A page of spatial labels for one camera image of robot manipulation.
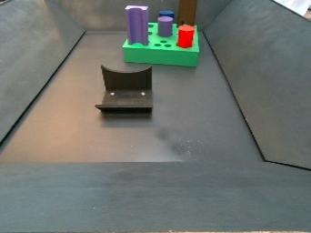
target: dark gray surface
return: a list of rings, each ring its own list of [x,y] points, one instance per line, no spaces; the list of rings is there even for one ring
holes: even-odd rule
[[[152,119],[101,118],[100,65],[146,66],[125,36],[83,36],[1,147],[0,232],[309,231],[311,173],[260,160],[201,35],[197,68],[153,66]]]
[[[205,30],[264,158],[311,168],[311,24],[273,1],[234,0]]]
[[[120,71],[149,66],[122,62],[125,38],[82,37],[0,148],[0,162],[260,161],[201,34],[196,68],[153,66],[152,117],[106,116],[93,107],[104,92],[101,65]]]
[[[0,6],[0,141],[82,33],[51,0]]]
[[[311,173],[268,163],[2,164],[1,232],[311,230]]]
[[[200,31],[230,1],[232,0],[197,1],[196,24]],[[125,30],[124,9],[126,5],[148,5],[150,22],[157,22],[157,12],[160,10],[170,10],[177,13],[178,8],[177,0],[55,0],[55,3],[67,11],[70,16],[88,31]]]

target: black plastic part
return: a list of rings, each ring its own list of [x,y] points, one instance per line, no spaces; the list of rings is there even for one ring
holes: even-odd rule
[[[101,66],[105,86],[101,105],[94,107],[102,112],[121,113],[133,111],[149,113],[152,101],[152,67],[138,72],[117,72]]]

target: purple cylinder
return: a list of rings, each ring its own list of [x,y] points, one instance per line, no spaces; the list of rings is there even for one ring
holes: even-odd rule
[[[157,34],[161,37],[172,36],[172,18],[161,16],[157,18]]]

